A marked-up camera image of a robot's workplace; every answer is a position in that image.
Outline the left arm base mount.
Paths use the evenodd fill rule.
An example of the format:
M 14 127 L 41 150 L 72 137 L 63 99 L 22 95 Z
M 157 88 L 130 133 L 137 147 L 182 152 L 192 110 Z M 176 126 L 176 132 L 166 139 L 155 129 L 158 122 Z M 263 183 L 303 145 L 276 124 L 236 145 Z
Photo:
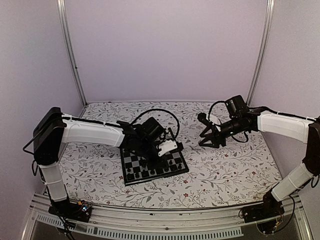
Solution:
M 88 223 L 92 214 L 92 204 L 80 200 L 71 202 L 69 198 L 62 201 L 50 201 L 48 212 L 61 218 Z

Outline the black chess rook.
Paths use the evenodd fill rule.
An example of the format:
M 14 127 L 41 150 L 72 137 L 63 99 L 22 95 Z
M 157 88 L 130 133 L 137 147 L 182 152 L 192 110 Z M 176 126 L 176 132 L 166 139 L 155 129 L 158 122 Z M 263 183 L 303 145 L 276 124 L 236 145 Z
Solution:
M 128 181 L 131 181 L 131 180 L 134 179 L 134 175 L 133 175 L 132 173 L 128 173 L 128 174 L 126 175 L 126 179 L 127 179 Z

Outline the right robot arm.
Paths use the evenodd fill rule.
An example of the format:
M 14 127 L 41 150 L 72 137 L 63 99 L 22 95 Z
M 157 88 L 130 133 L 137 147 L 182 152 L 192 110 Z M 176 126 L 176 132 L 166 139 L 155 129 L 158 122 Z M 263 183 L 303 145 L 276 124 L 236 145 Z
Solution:
M 251 132 L 277 135 L 305 146 L 301 162 L 264 194 L 258 213 L 262 218 L 269 218 L 278 210 L 282 200 L 319 176 L 320 119 L 275 111 L 267 106 L 248 106 L 241 95 L 223 100 L 222 104 L 227 109 L 228 121 L 212 120 L 210 112 L 197 115 L 205 125 L 198 143 L 201 147 L 225 147 L 227 138 L 234 138 L 239 133 L 246 136 Z

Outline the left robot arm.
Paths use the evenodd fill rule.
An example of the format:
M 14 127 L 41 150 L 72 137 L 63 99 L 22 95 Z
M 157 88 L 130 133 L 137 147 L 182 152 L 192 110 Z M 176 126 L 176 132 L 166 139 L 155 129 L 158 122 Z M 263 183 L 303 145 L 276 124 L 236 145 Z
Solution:
M 52 107 L 33 131 L 32 139 L 22 148 L 33 145 L 31 154 L 40 168 L 44 184 L 55 209 L 63 216 L 74 213 L 74 205 L 69 202 L 62 174 L 58 166 L 61 144 L 91 143 L 121 148 L 143 157 L 148 162 L 158 163 L 162 156 L 177 148 L 173 140 L 156 140 L 165 129 L 153 118 L 143 124 L 125 121 L 110 123 L 88 120 L 63 114 L 59 107 Z

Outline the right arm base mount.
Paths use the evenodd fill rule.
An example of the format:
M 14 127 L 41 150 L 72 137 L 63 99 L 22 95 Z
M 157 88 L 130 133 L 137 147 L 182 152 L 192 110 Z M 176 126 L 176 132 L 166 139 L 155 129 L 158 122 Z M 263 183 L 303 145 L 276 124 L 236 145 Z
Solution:
M 260 203 L 243 207 L 238 216 L 245 223 L 256 223 L 258 231 L 264 235 L 274 234 L 283 220 L 284 207 L 282 202 L 268 205 Z

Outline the black and grey chessboard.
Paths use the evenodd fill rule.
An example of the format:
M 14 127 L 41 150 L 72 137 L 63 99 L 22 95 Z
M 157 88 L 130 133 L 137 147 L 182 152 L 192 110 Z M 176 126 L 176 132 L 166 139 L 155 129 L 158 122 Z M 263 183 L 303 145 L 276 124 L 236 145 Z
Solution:
M 124 139 L 120 158 L 126 186 L 187 173 L 181 142 L 176 141 L 171 128 L 155 124 L 124 123 Z

